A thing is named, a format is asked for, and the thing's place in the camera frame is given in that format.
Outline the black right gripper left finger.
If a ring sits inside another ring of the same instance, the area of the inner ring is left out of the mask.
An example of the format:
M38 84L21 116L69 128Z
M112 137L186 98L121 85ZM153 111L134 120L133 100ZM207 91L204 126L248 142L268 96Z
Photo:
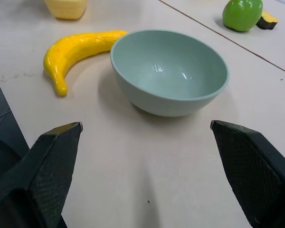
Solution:
M24 157L0 140L0 228L64 228L81 122L42 135Z

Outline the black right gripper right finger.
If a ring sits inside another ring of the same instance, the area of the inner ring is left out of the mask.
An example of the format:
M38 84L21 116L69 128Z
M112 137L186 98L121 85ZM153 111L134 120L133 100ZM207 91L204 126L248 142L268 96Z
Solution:
M285 157L259 132L213 120L226 178L249 224L285 228Z

